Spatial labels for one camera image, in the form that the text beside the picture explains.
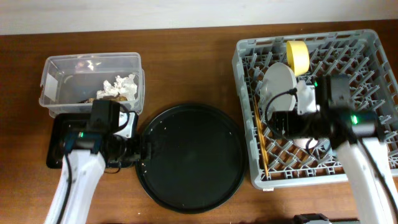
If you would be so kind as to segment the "white napkin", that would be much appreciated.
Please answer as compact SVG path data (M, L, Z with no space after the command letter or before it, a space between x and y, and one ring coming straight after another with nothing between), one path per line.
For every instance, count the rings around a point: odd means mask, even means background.
M131 73L127 77L121 78L119 75L116 76L116 81L111 84L105 80L103 82L103 90L96 92L96 99L100 100L106 97L124 97L127 101L135 100L138 85L134 81L137 77L136 74Z

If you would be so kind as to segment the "grey plate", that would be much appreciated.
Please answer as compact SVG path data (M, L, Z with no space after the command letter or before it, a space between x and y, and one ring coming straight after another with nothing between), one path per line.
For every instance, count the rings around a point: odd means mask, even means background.
M297 85L293 71L284 63L277 62L271 65L262 80L260 89L259 106L265 111L270 100L279 93L289 91ZM293 95L283 95L276 98L270 105L268 112L273 111L292 111L296 104Z

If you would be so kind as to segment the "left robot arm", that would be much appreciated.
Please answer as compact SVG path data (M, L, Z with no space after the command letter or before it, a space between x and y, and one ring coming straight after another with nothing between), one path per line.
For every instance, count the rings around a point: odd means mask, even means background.
M55 117L46 165L60 169L46 223L85 223L103 174L150 158L136 134L138 115L122 103L95 100L89 113Z

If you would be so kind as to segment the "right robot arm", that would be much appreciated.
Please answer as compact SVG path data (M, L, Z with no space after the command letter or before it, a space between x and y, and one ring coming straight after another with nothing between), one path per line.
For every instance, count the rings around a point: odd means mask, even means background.
M276 111L266 117L275 138L327 138L343 166L361 223L397 223L397 188L377 114L354 108L346 75L315 79L314 112Z

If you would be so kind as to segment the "pink cup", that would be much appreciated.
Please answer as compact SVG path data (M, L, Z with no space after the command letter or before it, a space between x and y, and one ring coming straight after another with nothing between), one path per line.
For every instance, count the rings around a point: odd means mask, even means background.
M311 149L318 144L318 140L313 138L294 139L293 142L297 147L302 149Z

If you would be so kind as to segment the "yellow bowl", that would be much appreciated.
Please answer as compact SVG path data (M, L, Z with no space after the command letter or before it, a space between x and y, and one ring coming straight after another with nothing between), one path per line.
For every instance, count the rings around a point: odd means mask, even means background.
M286 56L287 63L296 77L308 72L310 67L310 57L307 45L304 41L287 41Z

